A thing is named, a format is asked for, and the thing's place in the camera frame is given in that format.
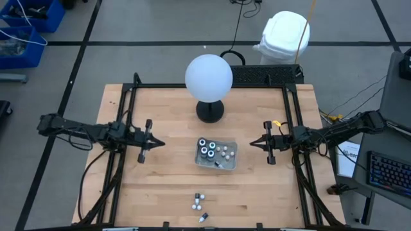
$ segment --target spherical lamp shade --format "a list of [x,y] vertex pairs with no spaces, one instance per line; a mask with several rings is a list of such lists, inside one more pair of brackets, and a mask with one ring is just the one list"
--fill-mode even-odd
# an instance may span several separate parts
[[217,55],[201,55],[187,67],[186,86],[198,99],[197,115],[206,123],[214,123],[223,116],[221,99],[230,91],[232,71],[230,65]]

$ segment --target small bottle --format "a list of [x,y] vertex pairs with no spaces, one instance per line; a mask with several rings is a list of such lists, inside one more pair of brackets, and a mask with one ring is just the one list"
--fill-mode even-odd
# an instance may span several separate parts
[[210,150],[207,154],[207,160],[212,161],[214,159],[214,151]]
[[200,139],[199,142],[198,142],[198,144],[199,144],[201,147],[202,147],[202,146],[205,146],[205,145],[206,145],[206,140]]
[[208,214],[205,212],[203,216],[201,216],[199,223],[205,221],[208,218]]
[[207,152],[208,152],[208,149],[206,147],[202,147],[201,148],[201,157],[202,158],[207,158]]
[[217,166],[218,168],[221,168],[221,169],[224,168],[224,166],[222,164],[220,164],[219,161],[214,162],[214,165]]
[[209,145],[210,150],[214,150],[216,148],[216,143],[211,142]]
[[200,203],[200,193],[195,194],[194,202],[195,202],[195,205],[198,205]]

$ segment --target desk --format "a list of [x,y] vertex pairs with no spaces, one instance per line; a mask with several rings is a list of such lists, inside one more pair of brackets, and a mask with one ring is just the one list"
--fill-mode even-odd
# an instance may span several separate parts
[[[312,85],[297,86],[305,126],[320,128],[320,116]],[[106,85],[97,123],[116,119],[121,85]],[[300,198],[291,151],[275,151],[277,164],[267,164],[267,153],[249,146],[265,131],[263,121],[286,121],[281,89],[232,89],[223,99],[224,117],[205,124],[195,114],[196,99],[187,89],[138,89],[133,124],[144,127],[153,120],[152,133],[166,145],[147,153],[145,164],[137,163],[139,148],[129,147],[125,159],[117,209],[117,227],[303,227]],[[296,124],[295,112],[293,121]],[[238,143],[238,162],[234,171],[201,168],[194,163],[199,137]],[[101,148],[89,153],[87,164]],[[85,214],[100,196],[108,155],[87,173],[83,186],[82,211]],[[331,162],[311,155],[317,191],[335,217],[345,223],[340,198],[328,195],[335,184]],[[194,194],[205,194],[202,211],[191,209]],[[308,196],[308,205],[312,202]],[[199,224],[207,212],[209,217]],[[315,222],[310,212],[311,223]],[[73,222],[78,221],[75,213]]]

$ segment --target blue storage crate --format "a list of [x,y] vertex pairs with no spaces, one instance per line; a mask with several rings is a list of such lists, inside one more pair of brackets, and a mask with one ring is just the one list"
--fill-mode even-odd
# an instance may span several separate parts
[[[34,7],[38,6],[39,8],[42,6],[49,6],[49,10],[47,11],[47,20],[28,18],[31,25],[34,26],[38,32],[55,32],[66,12],[58,0],[20,0],[20,3],[23,7],[26,5]],[[10,26],[29,26],[24,17],[7,17],[7,14],[12,6],[21,8],[17,0],[8,0],[6,5],[0,11],[0,19],[7,22]]]
[[[29,41],[38,42],[41,44],[45,43],[43,38],[36,32],[33,26],[21,26],[17,28],[0,29],[11,36],[18,35],[19,31],[21,31],[23,33],[30,35]],[[6,39],[10,38],[0,33],[0,40]],[[0,69],[36,67],[39,65],[41,55],[43,54],[43,50],[44,46],[27,43],[26,49],[24,50],[24,53],[21,55],[0,56]]]

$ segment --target yellow cable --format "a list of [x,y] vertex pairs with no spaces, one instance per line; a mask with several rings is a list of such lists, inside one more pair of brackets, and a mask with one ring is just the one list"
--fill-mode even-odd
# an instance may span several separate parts
[[316,3],[316,2],[317,2],[317,0],[313,0],[313,3],[311,4],[311,10],[310,10],[310,13],[308,14],[307,21],[306,21],[306,25],[304,26],[304,30],[302,31],[302,35],[301,35],[301,38],[300,38],[300,42],[298,43],[297,54],[295,54],[295,62],[294,62],[294,64],[297,64],[297,61],[298,61],[298,53],[299,53],[299,51],[300,51],[300,46],[301,46],[302,38],[304,37],[304,33],[306,32],[306,28],[307,28],[308,22],[310,21],[311,16],[313,15],[313,11],[314,11],[314,7],[315,7],[315,3]]

